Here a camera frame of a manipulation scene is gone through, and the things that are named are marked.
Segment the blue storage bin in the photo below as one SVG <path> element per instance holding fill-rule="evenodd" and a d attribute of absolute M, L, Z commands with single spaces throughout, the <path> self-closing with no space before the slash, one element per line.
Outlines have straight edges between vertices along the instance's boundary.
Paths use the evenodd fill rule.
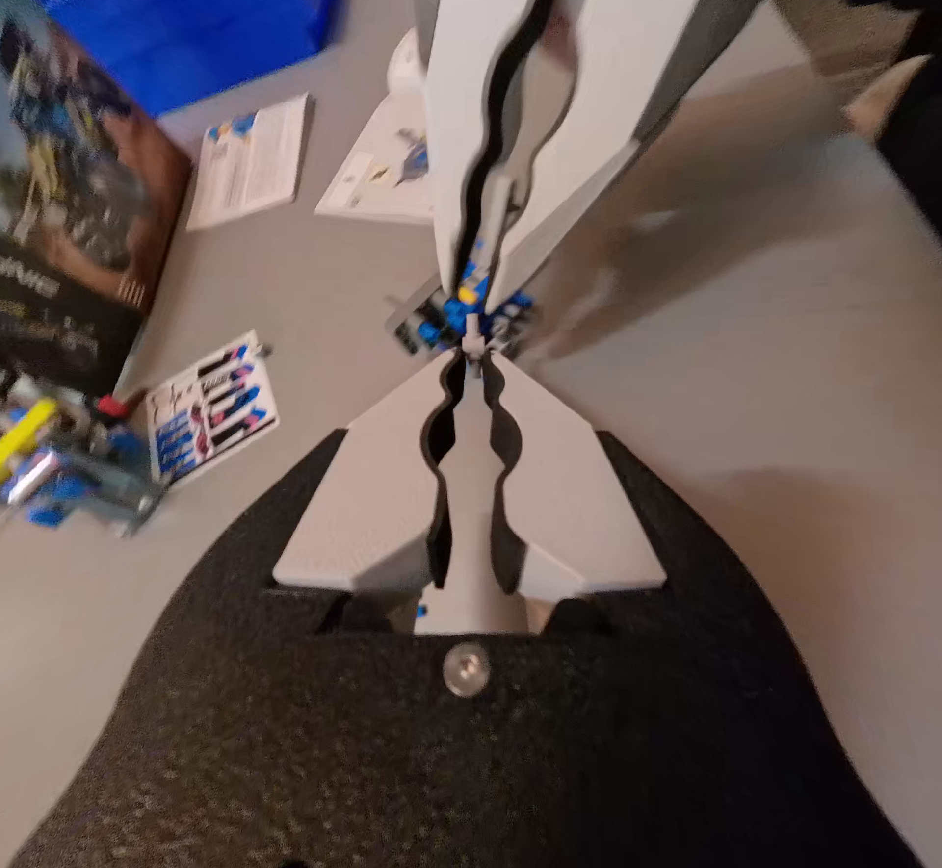
<path fill-rule="evenodd" d="M 157 117 L 322 49 L 336 0 L 40 0 Z"/>

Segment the white rounded object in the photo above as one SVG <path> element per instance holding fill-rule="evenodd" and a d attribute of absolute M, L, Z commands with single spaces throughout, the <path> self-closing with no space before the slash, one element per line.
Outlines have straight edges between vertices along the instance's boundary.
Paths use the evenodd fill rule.
<path fill-rule="evenodd" d="M 426 66 L 422 60 L 417 27 L 410 28 L 395 46 L 386 69 L 390 97 L 426 98 Z"/>

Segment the lego set cardboard box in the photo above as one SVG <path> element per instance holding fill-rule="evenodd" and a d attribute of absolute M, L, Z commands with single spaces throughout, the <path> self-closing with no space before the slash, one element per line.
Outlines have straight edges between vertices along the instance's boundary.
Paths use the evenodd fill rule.
<path fill-rule="evenodd" d="M 153 307 L 191 164 L 55 26 L 2 18 L 2 364 L 103 396 Z"/>

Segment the folded paper leaflet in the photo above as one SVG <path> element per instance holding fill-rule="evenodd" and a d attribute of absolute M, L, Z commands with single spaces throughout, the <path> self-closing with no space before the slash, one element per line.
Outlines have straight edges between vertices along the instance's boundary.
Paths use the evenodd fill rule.
<path fill-rule="evenodd" d="M 296 200 L 313 106 L 303 93 L 207 129 L 186 230 L 211 229 Z"/>

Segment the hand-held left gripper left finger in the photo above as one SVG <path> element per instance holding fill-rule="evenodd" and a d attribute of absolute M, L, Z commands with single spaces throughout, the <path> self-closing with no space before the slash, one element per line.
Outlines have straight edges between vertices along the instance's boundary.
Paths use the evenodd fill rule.
<path fill-rule="evenodd" d="M 465 356 L 445 352 L 345 429 L 273 569 L 282 587 L 351 594 L 445 585 L 452 528 L 440 464 L 456 441 Z"/>

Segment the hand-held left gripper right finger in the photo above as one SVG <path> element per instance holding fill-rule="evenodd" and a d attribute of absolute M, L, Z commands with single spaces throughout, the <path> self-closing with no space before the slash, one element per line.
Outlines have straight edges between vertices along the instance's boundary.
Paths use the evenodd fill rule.
<path fill-rule="evenodd" d="M 543 602 L 663 586 L 658 560 L 600 434 L 502 355 L 481 360 L 503 465 L 490 547 L 501 590 Z"/>

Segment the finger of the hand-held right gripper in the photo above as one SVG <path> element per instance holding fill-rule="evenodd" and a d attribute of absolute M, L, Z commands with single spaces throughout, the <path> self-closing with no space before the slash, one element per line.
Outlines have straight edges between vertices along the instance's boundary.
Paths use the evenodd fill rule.
<path fill-rule="evenodd" d="M 640 150 L 636 131 L 700 0 L 583 0 L 567 109 L 537 151 L 489 297 L 522 288 Z"/>
<path fill-rule="evenodd" d="M 504 153 L 504 105 L 550 0 L 439 0 L 426 76 L 433 233 L 442 286 L 456 289 Z"/>

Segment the blue grey lego sub-assembly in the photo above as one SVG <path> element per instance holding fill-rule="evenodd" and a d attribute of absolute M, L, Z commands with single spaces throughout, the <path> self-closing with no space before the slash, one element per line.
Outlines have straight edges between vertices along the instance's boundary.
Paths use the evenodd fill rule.
<path fill-rule="evenodd" d="M 504 173 L 497 174 L 489 186 L 477 239 L 454 295 L 448 296 L 440 281 L 433 278 L 395 306 L 386 328 L 408 354 L 416 356 L 462 347 L 465 316 L 471 311 L 481 315 L 480 326 L 488 351 L 512 357 L 518 350 L 525 327 L 534 316 L 532 297 L 518 290 L 499 306 L 486 304 L 502 231 L 519 210 L 513 201 L 513 187 L 513 179 Z"/>

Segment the small light grey lego pin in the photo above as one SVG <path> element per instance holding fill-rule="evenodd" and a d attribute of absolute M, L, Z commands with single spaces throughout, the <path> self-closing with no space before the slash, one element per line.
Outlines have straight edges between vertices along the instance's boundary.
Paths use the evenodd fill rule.
<path fill-rule="evenodd" d="M 462 339 L 462 350 L 468 372 L 480 379 L 483 371 L 484 356 L 488 351 L 488 343 L 480 326 L 481 315 L 471 311 L 465 316 L 465 334 Z"/>

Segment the partly built lego buggy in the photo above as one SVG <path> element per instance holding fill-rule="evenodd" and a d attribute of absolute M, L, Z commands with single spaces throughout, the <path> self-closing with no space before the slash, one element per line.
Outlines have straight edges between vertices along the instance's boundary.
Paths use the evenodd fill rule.
<path fill-rule="evenodd" d="M 1 514 L 58 528 L 79 512 L 132 536 L 169 490 L 131 426 L 144 394 L 92 398 L 2 368 Z"/>

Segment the lego sticker sheet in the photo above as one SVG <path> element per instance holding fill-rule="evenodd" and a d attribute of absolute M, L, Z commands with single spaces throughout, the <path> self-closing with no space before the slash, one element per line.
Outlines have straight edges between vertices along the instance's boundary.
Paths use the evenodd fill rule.
<path fill-rule="evenodd" d="M 249 331 L 159 384 L 143 401 L 155 482 L 174 485 L 239 452 L 280 424 L 263 343 Z"/>

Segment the lego instruction booklet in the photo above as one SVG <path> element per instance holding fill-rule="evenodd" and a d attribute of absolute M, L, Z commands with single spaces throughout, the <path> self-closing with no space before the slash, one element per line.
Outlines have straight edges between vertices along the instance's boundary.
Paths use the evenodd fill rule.
<path fill-rule="evenodd" d="M 431 222 L 425 103 L 420 94 L 385 97 L 315 211 L 384 223 Z"/>

